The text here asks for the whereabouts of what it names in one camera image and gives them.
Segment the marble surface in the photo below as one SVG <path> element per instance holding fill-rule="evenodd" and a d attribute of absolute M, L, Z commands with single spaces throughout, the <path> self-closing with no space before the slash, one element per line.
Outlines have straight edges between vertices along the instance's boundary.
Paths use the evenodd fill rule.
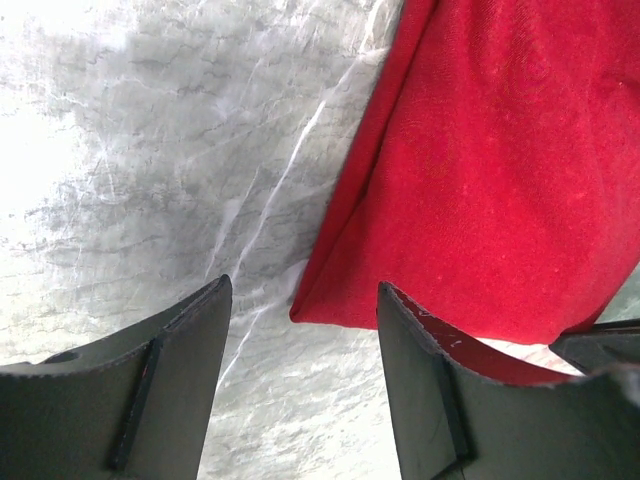
<path fill-rule="evenodd" d="M 0 2 L 0 363 L 228 273 L 199 478 L 399 478 L 375 332 L 286 312 L 400 3 Z M 640 315 L 639 279 L 608 319 Z"/>

